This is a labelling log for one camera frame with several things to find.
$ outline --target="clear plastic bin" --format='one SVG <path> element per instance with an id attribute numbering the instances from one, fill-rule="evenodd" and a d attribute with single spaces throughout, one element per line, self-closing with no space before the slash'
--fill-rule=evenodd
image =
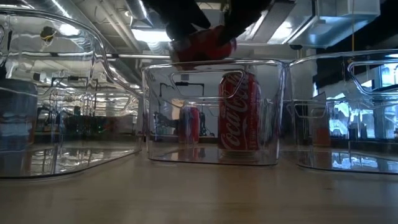
<path id="1" fill-rule="evenodd" d="M 284 147 L 300 166 L 398 173 L 397 56 L 347 52 L 290 64 L 284 129 L 294 141 Z"/>
<path id="2" fill-rule="evenodd" d="M 141 150 L 142 96 L 130 88 L 139 83 L 104 60 L 92 30 L 44 12 L 0 12 L 0 178 L 67 174 Z"/>
<path id="3" fill-rule="evenodd" d="M 275 165 L 285 65 L 237 60 L 144 69 L 149 159 Z"/>

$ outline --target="cable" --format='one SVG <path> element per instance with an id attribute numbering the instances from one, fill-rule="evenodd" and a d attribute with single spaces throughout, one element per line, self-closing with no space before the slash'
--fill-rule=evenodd
<path id="1" fill-rule="evenodd" d="M 50 47 L 51 44 L 52 44 L 52 40 L 50 42 L 43 41 L 42 48 L 40 49 L 40 52 L 43 52 L 44 49 L 46 49 L 47 47 Z"/>
<path id="2" fill-rule="evenodd" d="M 353 27 L 353 35 L 351 36 L 351 47 L 352 47 L 352 51 L 355 51 L 355 16 L 354 16 L 354 7 L 355 7 L 355 0 L 353 0 L 353 5 L 352 5 L 352 9 L 351 9 L 351 23 L 352 23 L 352 27 Z"/>
<path id="3" fill-rule="evenodd" d="M 55 32 L 54 32 L 53 34 L 51 34 L 51 35 L 47 35 L 47 36 L 45 36 L 45 37 L 42 37 L 42 39 L 45 40 L 45 41 L 48 41 L 49 39 L 51 39 L 52 37 L 54 37 L 56 33 L 57 33 L 57 31 L 55 31 Z"/>

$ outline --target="wooden table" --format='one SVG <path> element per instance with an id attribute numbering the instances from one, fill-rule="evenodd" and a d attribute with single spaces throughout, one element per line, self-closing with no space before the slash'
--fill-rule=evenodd
<path id="1" fill-rule="evenodd" d="M 63 180 L 0 183 L 1 223 L 398 223 L 398 177 L 158 165 L 145 153 Z"/>

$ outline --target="red soda can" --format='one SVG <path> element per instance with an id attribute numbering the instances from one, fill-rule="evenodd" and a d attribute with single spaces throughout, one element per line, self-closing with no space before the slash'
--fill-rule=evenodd
<path id="1" fill-rule="evenodd" d="M 228 57 L 236 49 L 236 39 L 219 46 L 218 36 L 223 29 L 224 25 L 218 25 L 190 34 L 184 40 L 171 41 L 169 45 L 172 61 L 195 62 L 221 60 Z M 184 70 L 189 70 L 191 66 L 189 63 L 181 65 Z"/>
<path id="2" fill-rule="evenodd" d="M 199 109 L 192 106 L 184 106 L 180 110 L 178 122 L 178 141 L 199 142 Z"/>
<path id="3" fill-rule="evenodd" d="M 227 73 L 218 91 L 224 97 L 219 102 L 218 147 L 227 151 L 259 150 L 261 88 L 256 76 Z"/>

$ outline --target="plastic bin handle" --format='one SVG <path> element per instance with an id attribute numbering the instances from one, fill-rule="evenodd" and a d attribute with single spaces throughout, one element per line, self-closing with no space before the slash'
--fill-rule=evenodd
<path id="1" fill-rule="evenodd" d="M 308 109 L 309 106 L 319 106 L 319 107 L 315 107 L 312 108 L 310 115 L 301 115 L 299 114 L 299 112 L 297 111 L 297 106 L 306 106 L 306 110 Z M 313 115 L 315 110 L 319 110 L 322 109 L 322 112 L 320 113 L 320 115 Z M 295 103 L 294 104 L 294 111 L 296 112 L 296 115 L 299 118 L 308 118 L 308 119 L 317 119 L 317 118 L 324 118 L 325 114 L 326 114 L 326 105 L 324 104 L 306 104 L 306 103 Z"/>
<path id="2" fill-rule="evenodd" d="M 204 92 L 204 84 L 203 83 L 189 83 L 189 82 L 175 82 L 173 80 L 173 76 L 174 75 L 181 75 L 181 74 L 195 74 L 195 73 L 206 73 L 204 71 L 189 71 L 189 72 L 175 72 L 170 74 L 169 79 L 170 82 L 172 84 L 172 87 L 178 91 L 178 94 L 183 97 L 183 98 L 196 98 L 196 99 L 214 99 L 214 100 L 219 100 L 219 99 L 228 99 L 228 98 L 232 98 L 234 97 L 234 95 L 236 94 L 236 92 L 239 90 L 240 86 L 242 85 L 242 82 L 245 78 L 245 76 L 247 75 L 247 72 L 241 69 L 223 69 L 223 70 L 211 70 L 209 71 L 209 73 L 216 73 L 216 72 L 220 72 L 220 73 L 239 73 L 241 74 L 241 78 L 239 79 L 238 83 L 236 84 L 235 90 L 232 94 L 230 94 L 229 96 L 205 96 L 205 92 Z M 186 96 L 181 94 L 181 91 L 178 89 L 178 86 L 189 86 L 189 85 L 202 85 L 203 88 L 203 93 L 202 96 Z"/>
<path id="3" fill-rule="evenodd" d="M 358 81 L 358 79 L 356 79 L 355 75 L 354 75 L 354 68 L 355 66 L 367 66 L 367 65 L 383 65 L 383 64 L 387 64 L 387 63 L 398 63 L 398 60 L 396 58 L 394 59 L 386 59 L 386 60 L 367 60 L 367 61 L 360 61 L 360 62 L 351 62 L 348 67 L 348 73 L 351 76 L 351 78 L 353 79 L 355 85 L 357 86 L 358 90 L 364 94 L 364 95 L 372 95 L 372 96 L 381 96 L 381 95 L 396 95 L 397 92 L 396 91 L 367 91 L 365 90 L 361 83 Z"/>

